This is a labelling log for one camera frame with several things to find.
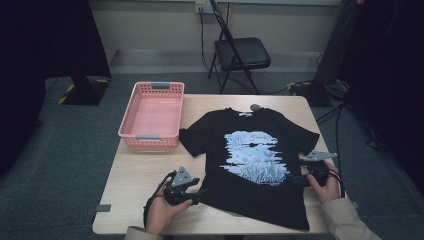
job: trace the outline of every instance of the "chair seat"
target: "chair seat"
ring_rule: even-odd
[[[264,45],[258,38],[236,38],[234,39],[234,46],[247,69],[267,68],[271,64],[271,58],[268,55]],[[218,40],[215,42],[215,49],[221,63],[221,70],[243,70],[240,64],[235,66],[231,65],[234,53],[231,45],[226,40]]]

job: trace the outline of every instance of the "basket handle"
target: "basket handle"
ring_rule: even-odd
[[[135,136],[136,139],[144,139],[144,140],[159,140],[159,135],[155,134],[138,134]]]
[[[171,89],[170,82],[152,82],[153,89]]]

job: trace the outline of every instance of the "sleeve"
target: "sleeve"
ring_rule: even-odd
[[[193,157],[206,152],[206,145],[213,131],[216,114],[218,114],[217,111],[208,112],[189,128],[180,129],[180,142]]]
[[[162,236],[155,236],[143,231],[139,227],[128,227],[125,240],[161,240]]]
[[[280,129],[287,136],[290,136],[290,142],[297,147],[299,152],[305,155],[310,153],[318,142],[319,134],[311,132],[287,119],[282,113],[273,111],[278,119]]]
[[[348,198],[340,198],[321,205],[324,220],[336,239],[380,239],[358,216]]]

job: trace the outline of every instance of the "folding chair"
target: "folding chair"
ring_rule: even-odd
[[[233,38],[227,24],[222,17],[221,10],[215,0],[210,0],[216,20],[221,27],[221,34],[219,40],[215,41],[215,54],[213,56],[212,64],[209,69],[208,78],[211,77],[212,69],[217,72],[215,65],[216,58],[220,63],[221,71],[226,72],[225,79],[221,85],[221,80],[218,77],[220,86],[220,94],[224,91],[227,80],[232,71],[244,71],[253,90],[259,94],[258,89],[253,83],[252,69],[267,68],[271,64],[271,58],[266,51],[262,41],[255,37],[249,38]]]

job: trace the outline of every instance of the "white wall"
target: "white wall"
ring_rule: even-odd
[[[319,52],[324,50],[337,15],[337,5],[331,4],[334,1],[337,0],[321,0],[316,5],[232,3],[229,26],[235,37],[261,38],[270,52]],[[201,49],[201,24],[193,1],[92,0],[90,3],[105,48]],[[226,4],[220,6],[227,10]],[[219,31],[214,16],[204,15],[205,50],[213,49]]]

